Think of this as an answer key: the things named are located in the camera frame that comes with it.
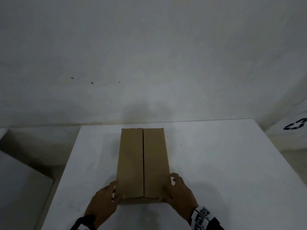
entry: brown cardboard box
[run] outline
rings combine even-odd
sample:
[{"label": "brown cardboard box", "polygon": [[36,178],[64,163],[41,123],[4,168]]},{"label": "brown cardboard box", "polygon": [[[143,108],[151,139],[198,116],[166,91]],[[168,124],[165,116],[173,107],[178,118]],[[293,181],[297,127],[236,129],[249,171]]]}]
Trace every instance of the brown cardboard box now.
[{"label": "brown cardboard box", "polygon": [[170,179],[163,128],[122,129],[115,197],[124,204],[157,202],[162,185]]}]

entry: black sleeve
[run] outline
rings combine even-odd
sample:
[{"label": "black sleeve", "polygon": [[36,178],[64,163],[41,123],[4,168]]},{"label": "black sleeve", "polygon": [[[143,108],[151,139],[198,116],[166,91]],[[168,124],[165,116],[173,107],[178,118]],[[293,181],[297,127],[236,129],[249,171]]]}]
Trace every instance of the black sleeve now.
[{"label": "black sleeve", "polygon": [[224,230],[220,222],[205,207],[195,208],[190,214],[188,223],[192,230]]},{"label": "black sleeve", "polygon": [[78,230],[78,229],[86,230],[85,227],[87,227],[88,230],[96,230],[94,226],[95,219],[96,217],[94,215],[87,215],[87,216],[81,217],[77,219],[74,226],[70,230]]}]

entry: white panel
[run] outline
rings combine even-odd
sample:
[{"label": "white panel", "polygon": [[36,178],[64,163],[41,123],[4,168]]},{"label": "white panel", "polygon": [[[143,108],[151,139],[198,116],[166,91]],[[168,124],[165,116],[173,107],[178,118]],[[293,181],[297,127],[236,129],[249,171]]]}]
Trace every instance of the white panel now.
[{"label": "white panel", "polygon": [[[254,120],[84,126],[43,230],[70,229],[115,179],[121,128],[164,127],[169,165],[227,230],[304,229],[307,188]],[[189,229],[167,204],[120,206],[100,229]]]},{"label": "white panel", "polygon": [[0,229],[33,230],[52,183],[0,151]]}]

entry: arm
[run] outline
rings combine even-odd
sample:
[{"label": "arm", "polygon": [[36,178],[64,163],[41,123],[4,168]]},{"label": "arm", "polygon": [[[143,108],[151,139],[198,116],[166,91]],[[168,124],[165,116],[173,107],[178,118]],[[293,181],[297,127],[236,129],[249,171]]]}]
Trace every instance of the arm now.
[{"label": "arm", "polygon": [[189,223],[192,230],[224,230],[210,211],[198,205],[182,177],[175,173],[171,176],[175,178],[175,185],[171,181],[164,185],[167,196],[161,197],[160,201],[171,205]]},{"label": "arm", "polygon": [[116,181],[97,191],[90,201],[84,216],[79,218],[71,230],[96,230],[115,211],[117,205],[125,198],[124,196],[112,198]]}]

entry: white table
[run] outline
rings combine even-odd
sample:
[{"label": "white table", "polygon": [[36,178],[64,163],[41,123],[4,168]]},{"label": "white table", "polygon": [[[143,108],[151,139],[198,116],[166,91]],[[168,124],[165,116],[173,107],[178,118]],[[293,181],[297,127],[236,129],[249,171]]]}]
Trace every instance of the white table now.
[{"label": "white table", "polygon": [[[306,229],[307,187],[254,120],[83,126],[43,230],[70,229],[116,177],[122,128],[164,127],[169,166],[225,230]],[[120,206],[99,229],[190,229],[167,204]]]}]

